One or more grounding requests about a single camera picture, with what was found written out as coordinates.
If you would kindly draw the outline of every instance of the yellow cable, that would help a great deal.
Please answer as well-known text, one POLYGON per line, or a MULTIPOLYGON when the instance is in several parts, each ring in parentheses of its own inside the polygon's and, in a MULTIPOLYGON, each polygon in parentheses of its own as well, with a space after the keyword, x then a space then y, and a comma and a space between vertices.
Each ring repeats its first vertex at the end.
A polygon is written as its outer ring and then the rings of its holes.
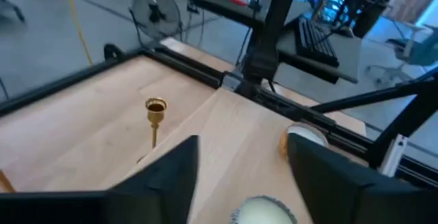
POLYGON ((92 66, 93 61, 91 60, 90 53, 88 53, 87 44, 85 43, 85 39, 83 39, 81 27, 79 26, 79 21, 77 20, 75 3, 73 2, 73 0, 68 0, 68 3, 70 4, 71 13, 73 14, 73 19, 76 22, 76 29, 77 29, 77 33, 79 34, 79 38, 81 39, 83 50, 85 51, 85 54, 87 55, 88 63, 90 64, 90 66, 92 66))

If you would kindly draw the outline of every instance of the wooden tabletop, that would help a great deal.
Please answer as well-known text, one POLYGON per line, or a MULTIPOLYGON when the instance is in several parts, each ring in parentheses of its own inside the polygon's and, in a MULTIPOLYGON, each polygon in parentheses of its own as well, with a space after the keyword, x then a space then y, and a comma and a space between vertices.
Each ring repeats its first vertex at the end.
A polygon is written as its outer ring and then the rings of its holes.
MULTIPOLYGON (((218 70, 233 68, 176 40, 164 43, 218 70)), ((106 189, 199 134, 194 222, 223 223, 245 197, 267 194, 307 223, 290 169, 275 153, 291 124, 236 94, 215 92, 151 59, 136 58, 0 119, 0 169, 22 192, 106 189), (144 107, 149 97, 168 102, 152 153, 144 107), (238 182, 241 177, 246 180, 238 182)))
POLYGON ((200 158, 191 223, 228 223, 245 198, 257 195, 275 197, 291 209, 298 223, 310 223, 291 169, 277 152, 281 133, 292 123, 219 89, 128 175, 198 134, 200 158))
MULTIPOLYGON (((264 82, 262 86, 266 89, 271 91, 271 88, 269 87, 267 82, 264 82)), ((306 107, 311 107, 315 105, 319 105, 317 101, 310 99, 308 97, 305 97, 301 94, 298 94, 297 92, 293 90, 289 90, 285 87, 282 87, 278 84, 274 84, 274 88, 277 94, 286 97, 288 99, 291 99, 292 101, 295 101, 296 103, 299 103, 301 105, 304 105, 306 107)), ((363 121, 360 121, 356 118, 353 118, 351 116, 348 116, 347 114, 344 114, 343 112, 331 112, 328 114, 324 114, 325 116, 329 117, 330 119, 333 119, 336 121, 338 125, 341 125, 342 127, 345 127, 349 129, 350 131, 356 132, 358 134, 361 134, 362 136, 366 136, 366 129, 365 129, 365 123, 363 121)))
POLYGON ((154 60, 130 60, 0 119, 0 168, 18 191, 107 188, 151 149, 148 98, 168 102, 162 139, 213 94, 154 60))

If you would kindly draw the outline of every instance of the orange object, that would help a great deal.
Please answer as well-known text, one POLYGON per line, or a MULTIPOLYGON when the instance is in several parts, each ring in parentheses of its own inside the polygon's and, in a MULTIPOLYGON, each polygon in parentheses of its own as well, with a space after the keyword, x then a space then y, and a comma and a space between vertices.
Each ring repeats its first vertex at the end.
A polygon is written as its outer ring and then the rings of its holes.
POLYGON ((247 6, 246 2, 242 0, 230 0, 230 1, 238 5, 247 6))
POLYGON ((15 192, 11 182, 7 179, 6 175, 0 170, 0 188, 6 192, 15 192))

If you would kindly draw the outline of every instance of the metal stand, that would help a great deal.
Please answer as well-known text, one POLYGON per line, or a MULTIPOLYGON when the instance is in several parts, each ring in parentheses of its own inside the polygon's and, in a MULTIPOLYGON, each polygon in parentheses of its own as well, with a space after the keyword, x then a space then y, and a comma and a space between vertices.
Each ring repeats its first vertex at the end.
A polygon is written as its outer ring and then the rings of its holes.
POLYGON ((272 0, 266 14, 265 26, 253 52, 247 52, 243 60, 242 73, 245 79, 260 84, 261 79, 272 81, 279 65, 276 44, 293 0, 272 0))
POLYGON ((409 95, 417 95, 388 128, 383 131, 368 151, 370 167, 377 169, 382 164, 392 140, 398 134, 405 137, 411 136, 435 113, 438 109, 438 96, 435 95, 437 89, 438 67, 417 79, 399 84, 393 88, 323 103, 313 106, 312 109, 321 113, 327 113, 409 95))

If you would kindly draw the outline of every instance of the desk fan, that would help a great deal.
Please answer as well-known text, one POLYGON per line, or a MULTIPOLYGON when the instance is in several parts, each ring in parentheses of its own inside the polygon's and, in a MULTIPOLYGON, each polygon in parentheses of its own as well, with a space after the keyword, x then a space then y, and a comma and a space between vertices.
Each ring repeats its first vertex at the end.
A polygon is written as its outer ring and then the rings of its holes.
POLYGON ((174 0, 133 0, 130 13, 136 27, 156 40, 182 29, 181 14, 174 0))

